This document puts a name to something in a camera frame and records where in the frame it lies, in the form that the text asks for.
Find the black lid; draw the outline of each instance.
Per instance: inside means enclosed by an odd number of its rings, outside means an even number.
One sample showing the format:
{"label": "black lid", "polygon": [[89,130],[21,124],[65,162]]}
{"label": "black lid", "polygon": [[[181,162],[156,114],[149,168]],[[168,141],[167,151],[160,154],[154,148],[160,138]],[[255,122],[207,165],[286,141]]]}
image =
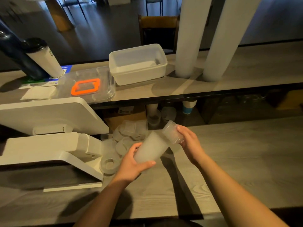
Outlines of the black lid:
{"label": "black lid", "polygon": [[46,47],[46,41],[41,38],[28,38],[22,43],[22,49],[25,53],[35,53]]}

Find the white machine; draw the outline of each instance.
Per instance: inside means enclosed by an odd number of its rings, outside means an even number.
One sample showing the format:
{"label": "white machine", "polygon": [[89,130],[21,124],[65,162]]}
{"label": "white machine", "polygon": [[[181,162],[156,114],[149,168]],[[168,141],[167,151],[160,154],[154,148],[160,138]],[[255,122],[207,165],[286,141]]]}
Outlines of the white machine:
{"label": "white machine", "polygon": [[45,192],[102,186],[106,147],[90,135],[109,128],[83,99],[0,105],[0,124],[30,135],[7,140],[0,186]]}

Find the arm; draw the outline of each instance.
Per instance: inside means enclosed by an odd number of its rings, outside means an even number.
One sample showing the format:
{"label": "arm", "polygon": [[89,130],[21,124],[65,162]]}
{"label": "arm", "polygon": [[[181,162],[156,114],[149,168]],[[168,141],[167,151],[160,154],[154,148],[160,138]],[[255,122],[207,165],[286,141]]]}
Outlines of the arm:
{"label": "arm", "polygon": [[226,222],[230,226],[287,226],[204,152],[195,133],[181,125],[178,125],[178,131],[184,136],[181,146],[185,154],[203,175]]}
{"label": "arm", "polygon": [[115,177],[94,199],[74,227],[108,227],[122,191],[144,170],[151,168],[156,162],[148,161],[137,164],[134,153],[142,143],[135,143],[121,161]]}

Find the orange silicone ring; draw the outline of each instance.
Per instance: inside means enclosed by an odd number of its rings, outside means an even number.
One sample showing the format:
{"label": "orange silicone ring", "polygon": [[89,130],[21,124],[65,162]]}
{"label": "orange silicone ring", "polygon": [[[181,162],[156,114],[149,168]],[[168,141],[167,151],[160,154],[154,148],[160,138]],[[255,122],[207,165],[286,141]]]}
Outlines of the orange silicone ring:
{"label": "orange silicone ring", "polygon": [[[85,84],[85,83],[90,83],[90,82],[93,83],[94,88],[78,91],[79,84]],[[73,96],[77,96],[77,95],[82,95],[82,94],[93,93],[93,92],[98,91],[99,87],[100,87],[100,79],[98,79],[98,78],[90,79],[90,80],[81,80],[81,81],[76,82],[74,84],[74,86],[71,88],[71,94]]]}

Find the wooden counter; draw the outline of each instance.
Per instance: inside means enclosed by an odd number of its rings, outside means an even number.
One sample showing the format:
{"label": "wooden counter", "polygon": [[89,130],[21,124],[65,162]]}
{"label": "wooden counter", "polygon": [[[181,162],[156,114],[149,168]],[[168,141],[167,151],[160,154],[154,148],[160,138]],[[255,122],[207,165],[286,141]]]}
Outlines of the wooden counter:
{"label": "wooden counter", "polygon": [[[192,93],[211,95],[222,90],[303,83],[303,41],[239,47],[222,79],[214,83],[201,81],[207,53],[199,52],[195,72],[189,79],[172,77],[175,54],[167,55],[169,64],[165,77],[117,86],[112,101]],[[108,65],[108,61],[77,64],[73,65],[72,71],[105,65]],[[26,89],[18,89],[20,82],[16,79],[22,76],[22,71],[0,73],[0,104],[20,101]]]}
{"label": "wooden counter", "polygon": [[[303,206],[303,116],[190,127],[229,175],[270,208]],[[179,145],[131,183],[115,218],[217,214],[203,177]],[[105,178],[104,185],[110,178]],[[75,222],[98,190],[24,194],[1,188],[0,226]]]}

